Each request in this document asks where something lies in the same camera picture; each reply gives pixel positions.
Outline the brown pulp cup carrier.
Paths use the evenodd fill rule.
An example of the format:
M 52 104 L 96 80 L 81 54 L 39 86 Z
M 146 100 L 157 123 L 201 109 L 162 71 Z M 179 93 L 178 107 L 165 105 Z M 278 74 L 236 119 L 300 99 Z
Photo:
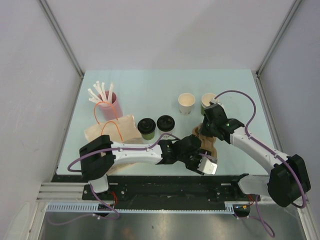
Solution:
M 210 154 L 214 160 L 214 163 L 218 163 L 218 154 L 217 149 L 215 148 L 215 142 L 217 141 L 216 137 L 208 137 L 204 136 L 200 133 L 202 123 L 193 128 L 192 134 L 195 135 L 201 141 L 201 149 L 205 150 L 208 154 Z

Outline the black cup lid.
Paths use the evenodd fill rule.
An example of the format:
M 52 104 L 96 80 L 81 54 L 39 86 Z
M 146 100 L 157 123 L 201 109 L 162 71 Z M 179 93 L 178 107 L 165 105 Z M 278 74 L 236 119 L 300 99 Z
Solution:
M 151 118 L 143 118 L 138 122 L 137 129 L 142 135 L 148 135 L 155 131 L 156 123 Z
M 170 132 L 175 128 L 175 120 L 170 115 L 162 115 L 157 119 L 156 125 L 162 132 Z

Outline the printed paper takeout bag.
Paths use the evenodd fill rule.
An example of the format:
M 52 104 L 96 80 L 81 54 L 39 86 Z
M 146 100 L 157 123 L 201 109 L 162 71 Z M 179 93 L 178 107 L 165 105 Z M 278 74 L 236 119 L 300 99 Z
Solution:
M 95 140 L 101 135 L 109 135 L 110 140 L 124 144 L 143 144 L 143 138 L 138 131 L 135 118 L 132 114 L 122 116 L 118 119 L 105 120 L 100 122 L 96 115 L 98 105 L 96 103 L 93 109 L 96 124 L 84 130 L 84 136 L 88 142 Z

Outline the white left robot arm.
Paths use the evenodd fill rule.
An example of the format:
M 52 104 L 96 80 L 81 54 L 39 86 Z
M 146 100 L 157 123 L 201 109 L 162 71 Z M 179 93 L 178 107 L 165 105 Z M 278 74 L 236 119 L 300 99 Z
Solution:
M 109 135 L 102 135 L 80 148 L 80 172 L 82 179 L 92 185 L 93 194 L 105 200 L 111 193 L 107 172 L 113 166 L 182 162 L 186 169 L 204 175 L 201 166 L 204 153 L 201 140 L 193 134 L 183 139 L 161 139 L 151 145 L 115 142 Z

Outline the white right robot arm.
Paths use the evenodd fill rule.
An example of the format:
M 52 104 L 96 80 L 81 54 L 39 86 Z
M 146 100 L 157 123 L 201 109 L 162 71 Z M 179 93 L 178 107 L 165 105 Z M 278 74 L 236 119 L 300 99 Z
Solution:
M 235 200 L 242 201 L 248 194 L 267 196 L 285 208 L 301 198 L 300 207 L 306 206 L 306 193 L 311 189 L 311 183 L 301 156 L 290 156 L 265 145 L 250 134 L 242 122 L 228 118 L 224 108 L 217 103 L 204 109 L 200 133 L 242 150 L 267 172 L 267 175 L 242 177 L 230 188 Z

